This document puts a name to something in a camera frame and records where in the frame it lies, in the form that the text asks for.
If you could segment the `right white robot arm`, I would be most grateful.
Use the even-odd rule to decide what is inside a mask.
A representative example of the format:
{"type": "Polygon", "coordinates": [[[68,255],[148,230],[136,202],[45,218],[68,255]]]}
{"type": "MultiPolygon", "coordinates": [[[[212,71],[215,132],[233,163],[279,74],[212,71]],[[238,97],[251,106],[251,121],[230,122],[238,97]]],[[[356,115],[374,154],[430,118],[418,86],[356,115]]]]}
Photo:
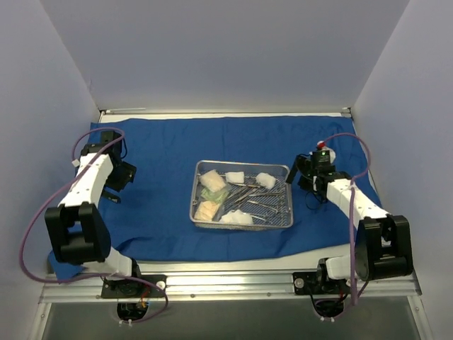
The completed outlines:
{"type": "Polygon", "coordinates": [[[334,204],[352,223],[353,253],[319,261],[314,283],[320,291],[331,292],[340,280],[352,277],[366,282],[412,274],[409,221],[380,208],[348,173],[337,171],[331,150],[297,155],[286,182],[297,174],[302,190],[334,204]]]}

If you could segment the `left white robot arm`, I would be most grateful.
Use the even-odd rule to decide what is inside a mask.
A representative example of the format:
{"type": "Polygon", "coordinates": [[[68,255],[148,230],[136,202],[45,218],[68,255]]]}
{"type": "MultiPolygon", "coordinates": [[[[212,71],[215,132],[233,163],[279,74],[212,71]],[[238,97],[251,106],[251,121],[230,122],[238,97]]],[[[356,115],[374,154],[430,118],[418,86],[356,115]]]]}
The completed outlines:
{"type": "Polygon", "coordinates": [[[46,209],[45,224],[57,262],[120,275],[117,289],[134,297],[143,287],[139,266],[113,247],[98,206],[101,198],[120,203],[121,199],[107,190],[123,190],[134,181],[137,168],[122,158],[122,130],[96,131],[101,134],[100,141],[85,144],[80,156],[72,159],[74,182],[58,206],[46,209]]]}

